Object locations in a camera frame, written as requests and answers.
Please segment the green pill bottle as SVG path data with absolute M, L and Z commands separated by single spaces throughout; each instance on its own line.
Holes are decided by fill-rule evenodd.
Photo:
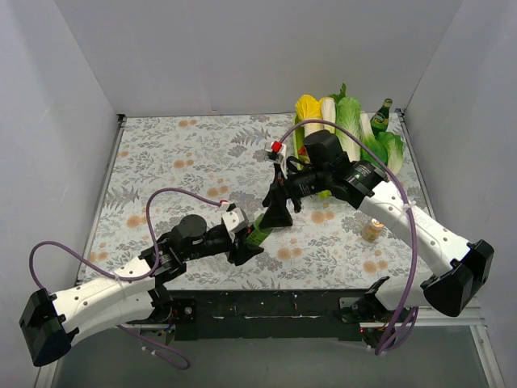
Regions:
M 273 231 L 272 228 L 261 227 L 260 223 L 264 217 L 264 213 L 246 227 L 246 243 L 251 246 L 259 247 Z

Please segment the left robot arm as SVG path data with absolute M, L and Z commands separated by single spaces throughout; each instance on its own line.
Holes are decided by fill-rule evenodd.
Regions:
M 157 247 L 142 251 L 112 277 L 56 293 L 35 291 L 19 320 L 33 365 L 51 364 L 79 341 L 125 323 L 193 323 L 195 301 L 173 298 L 165 284 L 184 274 L 193 259 L 225 254 L 230 263 L 243 265 L 263 252 L 268 235 L 237 210 L 213 228 L 202 217 L 188 215 L 158 239 Z

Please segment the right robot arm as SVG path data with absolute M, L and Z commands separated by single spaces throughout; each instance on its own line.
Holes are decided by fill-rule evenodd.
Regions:
M 261 228 L 292 226 L 289 201 L 299 212 L 302 198 L 328 191 L 379 221 L 408 246 L 417 247 L 431 274 L 412 288 L 407 306 L 431 306 L 449 317 L 458 316 L 487 281 L 492 246 L 484 240 L 470 242 L 409 205 L 380 168 L 369 161 L 350 161 L 336 135 L 315 132 L 305 138 L 304 147 L 310 163 L 297 170 L 295 158 L 286 155 L 286 145 L 274 141 L 267 146 L 275 176 L 263 200 L 267 211 Z

